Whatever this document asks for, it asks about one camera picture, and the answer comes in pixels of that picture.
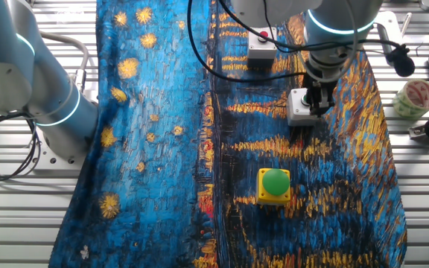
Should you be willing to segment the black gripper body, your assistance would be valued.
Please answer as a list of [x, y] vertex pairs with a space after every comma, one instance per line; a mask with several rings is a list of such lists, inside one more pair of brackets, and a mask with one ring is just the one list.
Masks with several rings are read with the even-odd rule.
[[327, 91], [330, 95], [332, 94], [334, 88], [336, 87], [336, 82], [319, 82], [318, 80], [312, 78], [311, 76], [305, 76], [302, 82], [302, 85], [308, 89], [310, 92], [321, 92], [323, 89]]

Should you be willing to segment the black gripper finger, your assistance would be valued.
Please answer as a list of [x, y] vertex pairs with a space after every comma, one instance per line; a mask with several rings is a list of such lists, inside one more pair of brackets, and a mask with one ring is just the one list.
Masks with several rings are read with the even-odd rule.
[[317, 108], [315, 107], [315, 98], [310, 92], [305, 94], [305, 102], [309, 106], [310, 113], [314, 114], [317, 111]]
[[318, 100], [317, 116], [321, 116], [327, 113], [330, 108], [334, 105], [332, 93], [321, 92]]

